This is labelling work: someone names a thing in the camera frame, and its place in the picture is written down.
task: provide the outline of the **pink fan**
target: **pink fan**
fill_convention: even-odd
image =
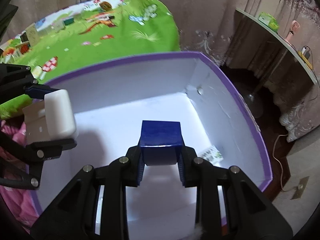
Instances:
[[[288,33],[287,38],[285,38],[285,41],[289,44],[291,38],[298,32],[298,30],[300,29],[300,24],[297,21],[293,21],[290,27],[290,31]]]

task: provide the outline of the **blue cube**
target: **blue cube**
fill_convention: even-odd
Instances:
[[[176,164],[183,144],[180,122],[142,121],[139,146],[147,166]]]

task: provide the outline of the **metal pin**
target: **metal pin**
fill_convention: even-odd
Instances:
[[[127,163],[128,161],[129,161],[129,158],[126,157],[126,156],[123,156],[123,157],[119,158],[119,162],[121,162],[121,163]]]
[[[91,171],[92,170],[92,166],[91,165],[89,165],[89,164],[87,164],[87,165],[85,165],[85,166],[83,166],[83,171],[84,172],[89,172],[89,171]]]
[[[240,171],[238,166],[232,166],[230,168],[230,170],[231,170],[232,173],[235,173],[235,174],[239,173],[239,171]]]
[[[193,161],[194,161],[196,164],[201,164],[201,163],[203,163],[203,159],[200,158],[200,157],[194,158]]]
[[[38,187],[39,186],[39,182],[36,178],[32,178],[31,179],[31,185],[34,187]]]
[[[37,156],[41,159],[44,156],[44,152],[42,150],[37,151]]]

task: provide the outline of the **black bracket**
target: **black bracket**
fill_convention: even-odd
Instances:
[[[113,239],[129,240],[125,187],[137,187],[142,178],[138,146],[109,166],[84,166],[45,209],[31,228],[35,240]],[[178,162],[185,187],[197,187],[196,224],[203,228],[201,240],[292,238],[292,229],[278,210],[236,166],[212,166],[183,147]],[[99,186],[104,185],[100,235],[95,234]],[[218,186],[222,186],[228,234],[222,236]]]
[[[76,147],[76,142],[72,138],[34,142],[23,147],[1,131],[0,142],[4,150],[27,164],[29,169],[28,173],[22,171],[0,157],[0,185],[21,189],[37,189],[40,185],[44,161],[59,158],[62,151]],[[15,179],[6,178],[6,172],[13,175]]]
[[[0,64],[0,104],[23,94],[31,98],[44,99],[46,94],[57,91],[49,86],[39,85],[30,70],[29,66]],[[23,147],[0,131],[0,146],[28,165],[27,173],[0,157],[0,185],[37,189],[44,161],[59,158],[62,151],[74,148],[76,142],[70,138],[34,142]]]

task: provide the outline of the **screw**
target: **screw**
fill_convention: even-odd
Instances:
[[[32,178],[31,179],[31,185],[34,187],[38,187],[39,186],[39,182],[36,178]]]
[[[238,166],[232,166],[230,168],[230,170],[231,170],[232,173],[235,173],[235,174],[239,173],[239,171],[240,171]]]
[[[89,165],[89,164],[87,164],[87,165],[85,165],[85,166],[83,166],[83,171],[84,172],[89,172],[89,171],[91,171],[92,170],[92,166],[91,165]]]
[[[197,87],[197,92],[199,95],[203,94],[203,88],[202,87]]]
[[[38,150],[38,151],[37,151],[37,156],[38,156],[40,159],[43,158],[43,156],[44,156],[43,151],[42,151],[42,150]]]
[[[203,159],[200,158],[200,157],[194,158],[193,161],[194,161],[196,164],[201,164],[201,163],[203,163]]]
[[[121,162],[121,163],[127,163],[128,161],[129,161],[129,158],[126,157],[126,156],[123,156],[123,157],[119,158],[119,162]]]

